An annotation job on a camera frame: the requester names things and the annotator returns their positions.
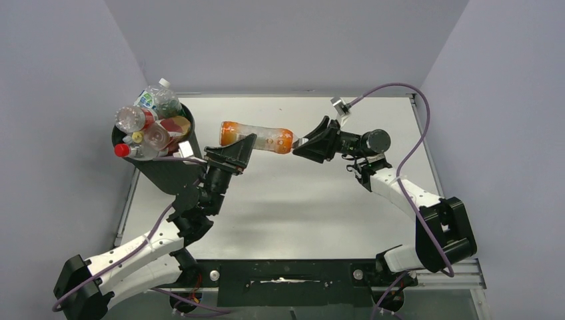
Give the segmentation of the clear bottle dark green label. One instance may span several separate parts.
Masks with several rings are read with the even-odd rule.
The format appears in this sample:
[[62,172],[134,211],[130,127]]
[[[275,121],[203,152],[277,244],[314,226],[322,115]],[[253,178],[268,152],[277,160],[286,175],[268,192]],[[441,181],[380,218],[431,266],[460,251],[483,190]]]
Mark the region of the clear bottle dark green label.
[[163,89],[154,96],[155,112],[161,119],[183,114],[183,107],[174,91]]

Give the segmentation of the orange drink bottle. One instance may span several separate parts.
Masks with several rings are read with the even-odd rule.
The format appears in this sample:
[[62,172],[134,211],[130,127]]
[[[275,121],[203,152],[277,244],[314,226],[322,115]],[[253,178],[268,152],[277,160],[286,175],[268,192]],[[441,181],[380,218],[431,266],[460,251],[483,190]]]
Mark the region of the orange drink bottle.
[[251,134],[257,136],[254,149],[281,155],[290,153],[298,146],[300,141],[298,135],[286,128],[260,127],[234,121],[223,121],[220,127],[220,145],[226,146],[236,143]]

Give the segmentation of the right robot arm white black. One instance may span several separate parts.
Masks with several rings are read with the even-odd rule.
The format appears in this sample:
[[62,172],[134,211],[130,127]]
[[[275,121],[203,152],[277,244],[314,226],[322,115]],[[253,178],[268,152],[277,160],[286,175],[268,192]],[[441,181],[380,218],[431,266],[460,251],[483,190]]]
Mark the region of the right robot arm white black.
[[414,221],[415,239],[376,256],[374,274],[385,285],[403,271],[425,269],[452,272],[455,263],[477,252],[477,245],[464,203],[433,194],[400,176],[385,157],[390,135],[375,129],[362,135],[341,129],[337,120],[325,116],[320,124],[292,144],[292,154],[324,163],[336,154],[351,163],[348,171],[369,192],[377,194]]

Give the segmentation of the clear bottle blue green label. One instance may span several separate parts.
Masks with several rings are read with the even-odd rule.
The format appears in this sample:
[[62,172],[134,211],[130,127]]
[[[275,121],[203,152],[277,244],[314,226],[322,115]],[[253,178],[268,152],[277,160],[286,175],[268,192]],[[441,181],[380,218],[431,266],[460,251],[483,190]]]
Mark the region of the clear bottle blue green label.
[[141,91],[133,102],[136,107],[157,109],[173,100],[174,92],[170,88],[171,83],[161,78],[156,85],[149,85]]

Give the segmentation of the black ribbed plastic bin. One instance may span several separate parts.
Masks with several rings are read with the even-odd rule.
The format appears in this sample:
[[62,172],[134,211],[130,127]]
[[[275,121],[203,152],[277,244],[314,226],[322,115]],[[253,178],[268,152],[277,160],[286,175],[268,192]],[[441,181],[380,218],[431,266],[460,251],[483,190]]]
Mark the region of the black ribbed plastic bin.
[[[193,124],[188,135],[181,142],[188,141],[195,156],[202,157],[197,135],[195,133],[195,120],[193,114],[186,105],[181,103],[187,119]],[[177,161],[138,161],[132,158],[124,158],[149,179],[160,191],[169,195],[178,193],[185,184],[193,183],[203,173],[203,169],[196,164],[184,164]]]

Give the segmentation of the red gold label bottle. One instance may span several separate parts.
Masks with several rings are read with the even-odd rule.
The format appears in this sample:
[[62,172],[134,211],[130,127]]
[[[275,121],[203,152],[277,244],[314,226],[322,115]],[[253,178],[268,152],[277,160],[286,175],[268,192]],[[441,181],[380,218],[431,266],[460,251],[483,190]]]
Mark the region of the red gold label bottle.
[[153,149],[163,150],[187,136],[191,127],[192,123],[186,117],[169,117],[148,126],[145,129],[143,139]]

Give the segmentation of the clear bottle red blue label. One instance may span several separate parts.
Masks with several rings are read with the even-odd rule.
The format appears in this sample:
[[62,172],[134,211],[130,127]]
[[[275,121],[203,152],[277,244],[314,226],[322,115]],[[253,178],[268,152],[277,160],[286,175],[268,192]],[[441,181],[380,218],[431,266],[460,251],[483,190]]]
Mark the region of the clear bottle red blue label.
[[115,127],[124,133],[142,131],[159,120],[154,110],[138,106],[126,106],[115,113]]

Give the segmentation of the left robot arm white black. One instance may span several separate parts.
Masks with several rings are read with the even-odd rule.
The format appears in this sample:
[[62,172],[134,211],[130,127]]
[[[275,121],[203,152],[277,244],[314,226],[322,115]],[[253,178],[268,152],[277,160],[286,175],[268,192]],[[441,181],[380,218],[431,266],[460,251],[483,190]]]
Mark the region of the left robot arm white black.
[[249,163],[257,136],[205,148],[207,172],[182,186],[152,229],[106,253],[68,259],[54,288],[54,312],[68,319],[102,319],[118,303],[173,284],[195,260],[187,246],[201,239],[219,214],[232,176]]

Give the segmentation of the yellow juice bottle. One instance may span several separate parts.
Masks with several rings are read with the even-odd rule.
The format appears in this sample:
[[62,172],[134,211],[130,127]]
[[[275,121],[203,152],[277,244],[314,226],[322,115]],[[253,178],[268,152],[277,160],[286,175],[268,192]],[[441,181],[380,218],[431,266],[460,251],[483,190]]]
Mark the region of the yellow juice bottle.
[[137,131],[131,134],[131,139],[134,143],[140,144],[144,140],[144,133],[142,131]]

